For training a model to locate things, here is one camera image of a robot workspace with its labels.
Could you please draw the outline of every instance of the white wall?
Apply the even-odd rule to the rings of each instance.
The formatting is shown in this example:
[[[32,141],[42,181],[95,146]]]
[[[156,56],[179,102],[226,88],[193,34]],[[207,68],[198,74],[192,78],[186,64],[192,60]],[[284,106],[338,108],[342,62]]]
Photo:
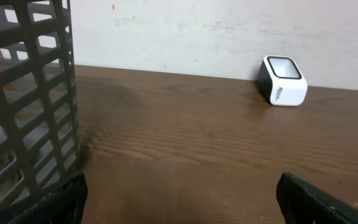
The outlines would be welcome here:
[[[356,0],[71,0],[71,16],[79,65],[249,80],[285,55],[309,85],[358,90]]]

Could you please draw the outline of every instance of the logo on device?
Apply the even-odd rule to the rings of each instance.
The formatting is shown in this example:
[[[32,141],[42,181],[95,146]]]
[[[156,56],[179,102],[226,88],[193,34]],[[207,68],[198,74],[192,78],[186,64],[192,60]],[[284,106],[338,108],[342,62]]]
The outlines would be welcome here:
[[[277,93],[276,93],[276,101],[280,99],[281,92],[284,90],[283,87],[278,87]]]

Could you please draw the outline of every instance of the brown wooden surface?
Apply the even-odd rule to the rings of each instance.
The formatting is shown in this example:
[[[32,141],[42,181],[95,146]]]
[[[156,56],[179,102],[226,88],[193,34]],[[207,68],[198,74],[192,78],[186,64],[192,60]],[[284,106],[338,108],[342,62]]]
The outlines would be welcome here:
[[[255,83],[76,66],[83,223],[284,223],[292,172],[358,208],[358,91],[310,87],[299,107]]]

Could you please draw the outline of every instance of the black and white device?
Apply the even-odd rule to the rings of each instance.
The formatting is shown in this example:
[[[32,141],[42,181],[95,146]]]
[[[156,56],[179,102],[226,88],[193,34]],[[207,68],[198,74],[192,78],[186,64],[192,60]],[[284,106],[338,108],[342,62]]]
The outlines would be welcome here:
[[[272,105],[298,106],[308,91],[304,76],[289,57],[266,56],[258,82],[263,96]]]

